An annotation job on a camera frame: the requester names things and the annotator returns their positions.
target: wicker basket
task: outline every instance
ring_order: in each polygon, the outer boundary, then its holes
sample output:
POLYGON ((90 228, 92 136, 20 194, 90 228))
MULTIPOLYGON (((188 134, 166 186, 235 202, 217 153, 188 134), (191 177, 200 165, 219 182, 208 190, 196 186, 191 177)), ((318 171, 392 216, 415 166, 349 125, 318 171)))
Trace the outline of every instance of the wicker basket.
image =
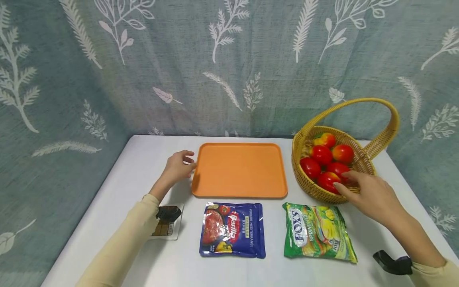
MULTIPOLYGON (((329 132, 333 134, 336 138, 336 144, 346 144, 351 146, 354 150, 354 161, 349 166, 350 169, 356 170, 358 172, 363 172, 366 174, 375 175, 375 167, 373 166, 371 160, 378 153, 380 153, 395 137, 395 134, 397 133, 398 129, 398 123, 399 119, 396 108, 388 101, 378 98, 360 98, 345 101, 341 104, 329 108, 326 111, 323 111, 322 113, 311 119, 307 124, 305 124, 303 128, 293 137, 291 163, 298 184, 307 194, 320 201, 332 204, 347 202, 347 199, 345 197, 331 193, 319 187, 312 180, 310 180, 302 170, 300 166, 300 159, 309 157, 309 151, 312 146, 312 140, 315 136, 324 132, 329 132), (338 129, 325 126, 316 126, 316 124, 321 119, 331 114, 332 112, 342 107, 365 101, 374 101, 377 103, 381 103, 388 107, 391 111, 391 120, 389 121, 387 127, 366 147, 362 147, 353 137, 338 129)), ((352 192, 360 191, 360 188, 358 186, 352 186, 349 189, 352 192)))

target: pasta sauce pouch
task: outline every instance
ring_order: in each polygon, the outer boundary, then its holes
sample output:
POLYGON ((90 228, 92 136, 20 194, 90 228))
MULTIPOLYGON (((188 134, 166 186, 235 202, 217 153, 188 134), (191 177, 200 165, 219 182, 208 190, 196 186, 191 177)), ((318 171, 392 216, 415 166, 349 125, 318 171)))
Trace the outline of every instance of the pasta sauce pouch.
POLYGON ((262 205, 207 203, 199 253, 265 258, 262 205))
POLYGON ((335 258, 357 263, 346 223, 336 206, 284 203, 287 235, 284 256, 335 258))

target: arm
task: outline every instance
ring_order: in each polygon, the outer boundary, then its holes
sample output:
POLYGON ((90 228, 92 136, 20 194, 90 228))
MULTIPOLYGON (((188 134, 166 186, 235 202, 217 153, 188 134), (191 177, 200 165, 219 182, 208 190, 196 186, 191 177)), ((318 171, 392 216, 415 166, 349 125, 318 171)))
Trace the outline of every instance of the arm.
POLYGON ((343 173, 360 185, 360 194, 344 185, 335 188, 363 214, 385 226, 413 261, 410 276, 416 287, 457 286, 459 268, 447 261, 437 250, 419 222, 409 215, 387 182, 377 176, 355 171, 343 173))
POLYGON ((194 160, 187 157, 193 155, 193 152, 181 151, 168 159, 149 194, 128 212, 124 222, 86 268, 77 287, 121 286, 137 253, 158 225, 159 203, 176 182, 191 177, 196 168, 194 160))

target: curtain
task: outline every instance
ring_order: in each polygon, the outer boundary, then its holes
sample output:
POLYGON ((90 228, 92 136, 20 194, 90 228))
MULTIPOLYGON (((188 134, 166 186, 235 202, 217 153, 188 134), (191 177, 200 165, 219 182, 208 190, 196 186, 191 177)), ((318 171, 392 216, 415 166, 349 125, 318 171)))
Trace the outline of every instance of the curtain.
MULTIPOLYGON (((2 0, 1 8, 0 233, 37 221, 0 251, 0 270, 16 262, 9 271, 40 272, 24 286, 44 279, 130 135, 291 138, 321 111, 362 97, 398 109, 387 152, 458 252, 459 2, 2 0), (54 201, 63 207, 50 208, 54 201), (38 237, 54 244, 38 250, 38 237), (32 256, 46 260, 38 266, 32 256)), ((389 117, 361 103, 321 124, 371 140, 389 117)))

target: beige sleeve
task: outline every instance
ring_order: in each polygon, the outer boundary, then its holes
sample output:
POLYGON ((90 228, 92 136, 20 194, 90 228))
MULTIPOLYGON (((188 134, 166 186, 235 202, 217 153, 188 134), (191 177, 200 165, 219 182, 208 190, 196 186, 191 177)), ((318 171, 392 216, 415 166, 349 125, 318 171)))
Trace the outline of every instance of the beige sleeve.
POLYGON ((158 200, 150 194, 136 203, 86 268, 76 287, 121 286, 137 253, 158 225, 158 205, 158 200))
POLYGON ((459 286, 459 268, 447 260, 440 268, 429 267, 413 262, 413 274, 409 277, 416 287, 457 287, 459 286))

